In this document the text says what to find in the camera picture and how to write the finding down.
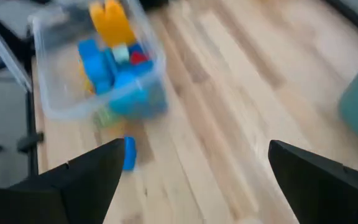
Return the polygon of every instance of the building block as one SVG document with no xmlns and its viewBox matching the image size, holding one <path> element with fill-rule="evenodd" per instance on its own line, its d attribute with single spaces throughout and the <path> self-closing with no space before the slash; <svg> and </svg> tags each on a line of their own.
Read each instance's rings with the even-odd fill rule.
<svg viewBox="0 0 358 224">
<path fill-rule="evenodd" d="M 120 44 L 111 49 L 112 55 L 116 63 L 124 63 L 129 61 L 129 51 L 126 44 Z"/>
<path fill-rule="evenodd" d="M 133 73 L 121 72 L 121 74 L 116 77 L 113 88 L 120 89 L 136 84 L 136 76 Z M 148 103 L 148 98 L 148 91 L 143 89 L 142 86 L 137 85 L 137 88 L 134 88 L 131 92 L 118 99 L 112 100 L 109 105 L 115 113 L 130 117 L 131 114 L 138 113 L 137 107 L 139 105 Z"/>
<path fill-rule="evenodd" d="M 82 40 L 77 44 L 78 52 L 83 60 L 99 54 L 99 49 L 94 39 Z"/>
<path fill-rule="evenodd" d="M 142 47 L 138 42 L 128 46 L 129 55 L 132 55 L 134 52 L 140 52 L 144 54 Z"/>
<path fill-rule="evenodd" d="M 153 61 L 147 60 L 145 62 L 134 65 L 132 68 L 132 72 L 134 72 L 137 76 L 141 76 L 147 72 L 150 72 L 152 68 L 153 68 Z"/>
<path fill-rule="evenodd" d="M 100 2 L 93 2 L 89 6 L 93 25 L 103 41 L 109 47 L 136 41 L 134 32 L 119 2 L 106 1 L 104 7 Z"/>
<path fill-rule="evenodd" d="M 95 40 L 90 39 L 79 42 L 78 52 L 83 61 L 84 70 L 95 88 L 96 83 L 99 81 L 110 82 L 112 85 L 113 75 L 108 69 L 107 59 L 98 50 Z"/>
<path fill-rule="evenodd" d="M 116 76 L 118 74 L 118 69 L 116 65 L 116 60 L 114 59 L 110 48 L 106 48 L 104 50 L 104 56 L 106 57 L 107 65 L 110 69 L 111 74 Z"/>
<path fill-rule="evenodd" d="M 103 93 L 107 93 L 112 88 L 112 83 L 109 80 L 106 81 L 97 81 L 94 83 L 95 93 L 97 95 L 102 95 Z"/>
<path fill-rule="evenodd" d="M 122 72 L 130 72 L 135 75 L 135 73 L 132 71 L 132 65 L 130 62 L 121 63 L 118 66 L 118 75 L 122 75 Z"/>
<path fill-rule="evenodd" d="M 138 51 L 135 51 L 131 54 L 131 64 L 137 65 L 139 63 L 142 63 L 144 61 L 147 61 L 148 58 L 143 53 L 140 53 Z"/>
<path fill-rule="evenodd" d="M 135 168 L 136 162 L 136 144 L 135 139 L 130 136 L 124 137 L 125 141 L 125 158 L 123 170 L 132 171 Z"/>
</svg>

